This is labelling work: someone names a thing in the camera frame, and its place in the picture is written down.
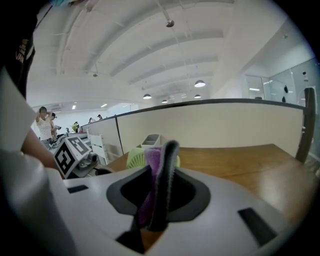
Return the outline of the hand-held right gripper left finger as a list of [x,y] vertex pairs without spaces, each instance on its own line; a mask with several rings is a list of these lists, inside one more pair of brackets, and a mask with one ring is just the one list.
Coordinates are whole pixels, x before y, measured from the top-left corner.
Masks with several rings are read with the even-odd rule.
[[80,218],[84,233],[94,242],[106,240],[126,252],[145,253],[139,224],[139,210],[151,186],[149,166],[109,174],[66,179],[63,185],[74,206],[72,214]]

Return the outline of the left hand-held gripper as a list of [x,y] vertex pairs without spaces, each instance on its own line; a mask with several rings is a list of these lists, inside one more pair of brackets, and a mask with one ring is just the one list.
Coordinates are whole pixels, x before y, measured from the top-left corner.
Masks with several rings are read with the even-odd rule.
[[98,155],[79,136],[64,137],[54,153],[54,161],[64,179],[84,178],[92,169],[95,176],[113,173],[110,169],[95,167]]

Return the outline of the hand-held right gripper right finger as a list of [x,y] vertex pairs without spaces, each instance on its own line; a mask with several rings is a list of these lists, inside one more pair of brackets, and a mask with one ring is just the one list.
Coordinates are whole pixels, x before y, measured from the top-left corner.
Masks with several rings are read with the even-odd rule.
[[[179,168],[204,183],[210,202],[194,220],[169,223],[146,256],[267,256],[273,254],[294,230],[276,208],[245,187],[227,179]],[[238,213],[253,209],[275,235],[260,245]]]

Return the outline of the lime green basket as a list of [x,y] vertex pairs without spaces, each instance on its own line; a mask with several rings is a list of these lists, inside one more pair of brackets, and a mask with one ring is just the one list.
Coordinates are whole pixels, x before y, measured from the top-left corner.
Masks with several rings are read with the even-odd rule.
[[161,167],[162,161],[162,146],[132,149],[127,156],[126,168],[132,169],[137,167],[150,166],[157,172]]

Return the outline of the purple and grey cloth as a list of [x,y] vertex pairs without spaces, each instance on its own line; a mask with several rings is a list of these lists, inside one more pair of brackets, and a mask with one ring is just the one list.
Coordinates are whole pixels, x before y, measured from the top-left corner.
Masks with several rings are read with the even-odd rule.
[[172,186],[180,145],[175,140],[144,151],[146,164],[151,169],[150,191],[138,210],[139,225],[151,232],[162,232],[167,227]]

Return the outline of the person's left forearm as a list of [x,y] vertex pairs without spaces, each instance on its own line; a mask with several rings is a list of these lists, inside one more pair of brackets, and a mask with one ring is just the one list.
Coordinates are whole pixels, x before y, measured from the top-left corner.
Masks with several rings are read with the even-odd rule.
[[44,146],[31,128],[25,137],[21,151],[24,154],[38,159],[44,167],[55,169],[59,172],[59,168],[54,160],[54,155]]

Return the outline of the white wooden chair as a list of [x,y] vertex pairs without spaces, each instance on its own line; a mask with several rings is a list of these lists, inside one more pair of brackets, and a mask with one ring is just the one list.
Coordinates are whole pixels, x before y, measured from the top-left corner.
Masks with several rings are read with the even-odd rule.
[[107,150],[102,135],[93,135],[89,128],[86,129],[87,137],[91,143],[92,151],[98,155],[100,165],[106,166],[109,163]]

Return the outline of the small white partition panel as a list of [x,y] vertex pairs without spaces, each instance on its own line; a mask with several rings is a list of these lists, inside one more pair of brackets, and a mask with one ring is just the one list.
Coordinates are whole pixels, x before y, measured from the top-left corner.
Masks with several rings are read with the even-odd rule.
[[119,158],[124,154],[115,118],[90,123],[86,129],[89,129],[91,135],[102,135],[104,147],[110,158]]

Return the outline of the grey storage box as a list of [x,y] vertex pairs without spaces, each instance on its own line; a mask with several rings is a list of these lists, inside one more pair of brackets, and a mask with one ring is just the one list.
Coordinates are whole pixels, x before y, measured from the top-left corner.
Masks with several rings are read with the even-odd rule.
[[159,134],[150,134],[141,143],[142,148],[154,148],[161,146],[161,136]]

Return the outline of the brown wooden table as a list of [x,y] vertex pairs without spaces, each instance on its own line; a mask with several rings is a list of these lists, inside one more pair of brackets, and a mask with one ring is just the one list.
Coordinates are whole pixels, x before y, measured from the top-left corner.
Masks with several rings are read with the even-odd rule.
[[180,167],[237,183],[273,206],[291,224],[310,209],[317,181],[305,165],[274,144],[229,147],[182,147]]

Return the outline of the large white partition panel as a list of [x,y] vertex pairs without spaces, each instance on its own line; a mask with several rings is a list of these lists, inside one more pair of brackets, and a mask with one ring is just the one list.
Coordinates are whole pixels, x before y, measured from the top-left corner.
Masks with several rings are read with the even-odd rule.
[[148,135],[176,140],[184,148],[237,148],[274,144],[295,156],[303,110],[256,103],[212,103],[170,107],[117,118],[128,152]]

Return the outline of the person's black shirt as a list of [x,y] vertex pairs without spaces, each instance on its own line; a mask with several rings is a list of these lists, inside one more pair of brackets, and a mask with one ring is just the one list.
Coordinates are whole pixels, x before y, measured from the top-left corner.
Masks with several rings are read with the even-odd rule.
[[26,0],[0,0],[0,70],[5,67],[23,97],[35,55],[37,10]]

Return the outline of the dark wooden post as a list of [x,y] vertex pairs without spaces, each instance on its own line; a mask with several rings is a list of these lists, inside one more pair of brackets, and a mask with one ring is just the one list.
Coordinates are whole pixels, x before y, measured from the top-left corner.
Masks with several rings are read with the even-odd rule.
[[316,122],[316,94],[312,87],[304,89],[305,108],[303,110],[303,126],[299,147],[295,158],[305,163],[311,148]]

